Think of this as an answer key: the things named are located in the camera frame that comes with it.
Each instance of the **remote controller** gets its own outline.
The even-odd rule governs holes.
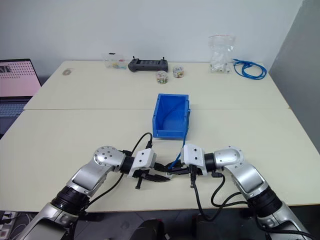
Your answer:
[[[168,72],[168,61],[163,57],[160,61],[158,60],[140,60],[139,58],[133,59],[128,64],[128,68],[131,72],[136,71],[166,71]]]

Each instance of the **blue cable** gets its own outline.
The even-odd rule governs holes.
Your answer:
[[[233,60],[234,60],[233,67],[234,67],[235,72],[238,75],[242,76],[242,77],[245,77],[247,79],[252,79],[252,80],[261,80],[267,75],[267,69],[265,69],[263,66],[255,63],[255,62],[243,61],[243,60],[238,60],[238,59],[235,59],[235,58]],[[236,69],[236,65],[239,65],[239,64],[242,64],[242,69],[241,69],[242,74],[240,74]],[[252,67],[252,66],[256,66],[256,67],[260,68],[261,69],[261,74],[258,75],[258,76],[254,76],[254,75],[250,75],[250,74],[246,73],[245,70],[247,68]]]
[[[188,130],[189,130],[189,116],[190,116],[190,109],[188,109],[188,114],[186,116],[186,131],[185,131],[185,134],[184,134],[184,137],[183,137],[182,147],[184,147],[184,145],[186,144],[187,134],[188,134]],[[173,163],[171,163],[169,169],[172,169],[177,164],[177,162],[179,161],[180,156],[181,156],[181,152],[179,152],[179,154],[176,157],[175,161]]]

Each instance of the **laptop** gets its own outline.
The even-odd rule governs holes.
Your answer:
[[[0,60],[0,138],[40,87],[30,59]]]

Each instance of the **laptop keyboard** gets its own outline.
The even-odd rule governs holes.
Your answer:
[[[18,117],[24,110],[26,104],[0,104],[0,118]]]

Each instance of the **floor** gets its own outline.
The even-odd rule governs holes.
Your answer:
[[[320,205],[294,206],[291,208],[304,226],[317,239],[320,239]],[[215,209],[206,209],[213,215]],[[134,230],[145,220],[159,219],[164,223],[165,231],[173,240],[265,240],[265,234],[257,229],[247,208],[226,208],[215,222],[205,222],[193,227],[193,220],[198,215],[197,209],[165,211],[131,211],[90,213],[80,220],[75,231],[76,240],[129,240]],[[17,218],[11,240],[23,230],[35,213],[21,213]]]

